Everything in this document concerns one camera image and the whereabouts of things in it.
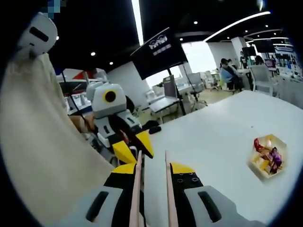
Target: ceiling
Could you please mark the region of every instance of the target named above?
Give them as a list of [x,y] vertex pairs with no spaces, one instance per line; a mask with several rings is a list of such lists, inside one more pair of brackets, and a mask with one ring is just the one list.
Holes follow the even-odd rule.
[[[59,40],[49,53],[55,68],[102,68],[108,72],[130,61],[130,54],[139,47],[131,0],[68,0],[64,4],[53,18]],[[140,0],[140,9],[145,41],[171,27],[182,42],[204,40],[259,12],[256,0]],[[265,15],[233,26],[208,42],[269,29],[281,26],[272,15]],[[272,35],[262,33],[260,37]]]

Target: monitor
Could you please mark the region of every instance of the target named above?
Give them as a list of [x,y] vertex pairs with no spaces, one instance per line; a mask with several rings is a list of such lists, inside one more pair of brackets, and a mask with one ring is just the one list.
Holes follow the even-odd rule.
[[270,39],[257,40],[257,41],[254,41],[254,44],[259,53],[275,53],[276,52],[273,42]]
[[255,48],[253,46],[243,47],[242,51],[243,51],[243,54],[244,54],[245,57],[256,56],[256,51],[255,51]]
[[281,59],[282,55],[280,53],[276,53],[276,58]]
[[264,59],[264,62],[266,64],[267,67],[269,68],[275,68],[276,67],[276,63],[274,59]]
[[131,54],[141,79],[187,62],[181,43],[170,28],[145,42]]
[[290,61],[290,56],[288,54],[282,54],[282,58]]

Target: tabletop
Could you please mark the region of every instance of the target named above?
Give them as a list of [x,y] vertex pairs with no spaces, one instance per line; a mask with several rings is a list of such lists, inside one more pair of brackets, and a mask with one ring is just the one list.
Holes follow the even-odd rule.
[[177,103],[179,99],[173,97],[164,97],[157,102],[150,104],[149,108],[154,112],[157,113],[165,108],[168,108],[171,105]]
[[[185,84],[183,86],[178,87],[178,91],[179,91],[180,95],[184,95],[186,92],[190,92],[192,89],[193,89],[192,86],[189,84]],[[156,102],[164,97],[165,97],[165,95],[155,96],[154,98],[148,98],[147,103],[153,104],[154,102]]]
[[[192,167],[204,185],[231,199],[248,220],[270,223],[290,195],[303,164],[303,110],[261,93],[243,91],[162,125],[151,135],[154,159],[145,159],[145,215],[168,226],[165,151]],[[274,134],[287,144],[288,165],[261,181],[248,167],[253,140]]]
[[239,73],[249,73],[250,72],[250,70],[249,69],[238,69],[238,72]]

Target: pillar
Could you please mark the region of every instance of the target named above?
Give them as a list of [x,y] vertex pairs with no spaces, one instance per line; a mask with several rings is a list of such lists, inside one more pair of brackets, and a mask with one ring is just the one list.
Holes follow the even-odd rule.
[[237,54],[238,61],[240,62],[240,57],[241,57],[240,52],[242,51],[243,47],[247,47],[246,41],[243,37],[235,37],[232,39],[232,45]]

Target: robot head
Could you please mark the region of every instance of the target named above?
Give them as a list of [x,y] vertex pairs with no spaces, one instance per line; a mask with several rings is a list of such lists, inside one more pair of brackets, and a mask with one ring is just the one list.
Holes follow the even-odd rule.
[[126,110],[126,96],[118,84],[103,84],[97,82],[89,84],[86,95],[96,119],[117,114]]
[[48,52],[55,44],[57,35],[57,28],[53,21],[39,12],[23,32],[17,44],[17,57],[35,58]]

